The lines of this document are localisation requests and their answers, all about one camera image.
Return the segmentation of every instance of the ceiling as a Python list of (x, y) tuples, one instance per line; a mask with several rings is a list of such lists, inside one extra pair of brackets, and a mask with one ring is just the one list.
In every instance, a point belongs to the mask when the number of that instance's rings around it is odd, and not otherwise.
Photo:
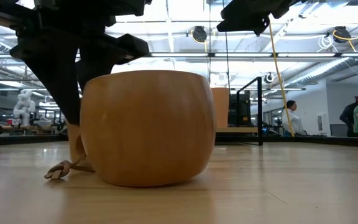
[[(19, 4), (33, 8), (34, 2), (21, 0)], [(150, 52), (271, 52), (269, 29), (260, 37), (253, 32), (218, 32), (216, 25), (222, 20), (220, 11), (223, 8), (219, 4), (209, 7), (203, 0), (153, 0), (146, 6), (144, 16), (117, 17), (117, 24), (106, 28), (106, 33), (119, 37), (130, 33), (140, 37), (149, 43)], [(336, 26), (346, 26), (352, 38), (358, 37), (358, 6), (339, 6), (331, 8), (327, 4), (317, 7), (305, 8), (306, 4), (297, 4), (280, 19), (271, 18), (273, 34), (275, 35), (275, 47), (277, 52), (344, 52), (350, 49), (348, 43), (329, 43), (325, 49), (322, 45), (323, 36), (333, 32)], [(195, 26), (204, 26), (208, 38), (206, 44), (199, 44), (191, 37), (191, 31)], [(7, 49), (17, 44), (15, 33), (7, 27), (0, 26), (0, 45)], [(243, 86), (256, 76), (269, 72), (276, 73), (275, 65), (271, 61), (255, 59), (242, 60), (241, 58), (229, 58), (218, 60), (216, 58), (140, 58), (127, 65), (115, 66), (112, 73), (129, 70), (183, 70), (205, 76), (215, 86), (227, 86), (229, 71), (231, 85)], [(279, 61), (278, 69), (283, 76), (300, 73), (305, 69), (319, 63), (311, 58), (309, 61)], [(0, 58), (0, 68), (9, 72), (1, 72), (0, 77), (26, 78), (37, 77), (32, 74), (25, 65), (17, 60)], [(354, 73), (347, 69), (331, 75), (327, 79), (332, 81), (344, 75)], [(341, 80), (339, 83), (358, 83), (358, 75)], [(27, 86), (40, 88), (39, 82), (24, 82)]]

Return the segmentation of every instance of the wooden floor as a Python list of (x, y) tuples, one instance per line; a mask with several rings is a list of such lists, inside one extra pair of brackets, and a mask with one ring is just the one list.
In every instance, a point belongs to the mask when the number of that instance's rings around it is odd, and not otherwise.
[(127, 189), (94, 174), (45, 172), (67, 142), (0, 146), (0, 224), (358, 224), (358, 148), (216, 146), (208, 168), (171, 187)]

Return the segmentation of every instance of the railing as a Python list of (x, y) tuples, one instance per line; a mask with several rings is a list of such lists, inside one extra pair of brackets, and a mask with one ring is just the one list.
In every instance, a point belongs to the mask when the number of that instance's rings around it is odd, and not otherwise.
[(236, 126), (240, 126), (241, 122), (241, 106), (240, 106), (240, 92), (245, 90), (248, 86), (257, 82), (257, 96), (258, 96), (258, 145), (262, 146), (263, 142), (263, 134), (262, 134), (262, 77), (256, 77), (251, 82), (243, 86), (239, 91), (236, 93)]

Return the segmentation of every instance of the humanoid robot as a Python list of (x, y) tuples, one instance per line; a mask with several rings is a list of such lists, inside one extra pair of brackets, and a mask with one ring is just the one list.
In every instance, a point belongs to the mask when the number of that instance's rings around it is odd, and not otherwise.
[(13, 125), (28, 126), (30, 113), (35, 111), (35, 103), (30, 99), (32, 91), (22, 90), (17, 96), (17, 103), (13, 109)]

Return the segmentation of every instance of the woman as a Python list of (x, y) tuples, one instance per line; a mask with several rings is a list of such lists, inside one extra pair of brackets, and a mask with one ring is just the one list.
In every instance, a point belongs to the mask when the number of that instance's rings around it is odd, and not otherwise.
[[(292, 130), (295, 136), (307, 135), (307, 132), (303, 129), (302, 120), (298, 117), (294, 111), (296, 111), (296, 102), (293, 100), (287, 101), (287, 108), (288, 108), (288, 115), (291, 120)], [(288, 122), (287, 113), (285, 110), (282, 112), (282, 120), (283, 120), (283, 127), (284, 127), (284, 136), (291, 137), (291, 130), (290, 130), (290, 123)]]

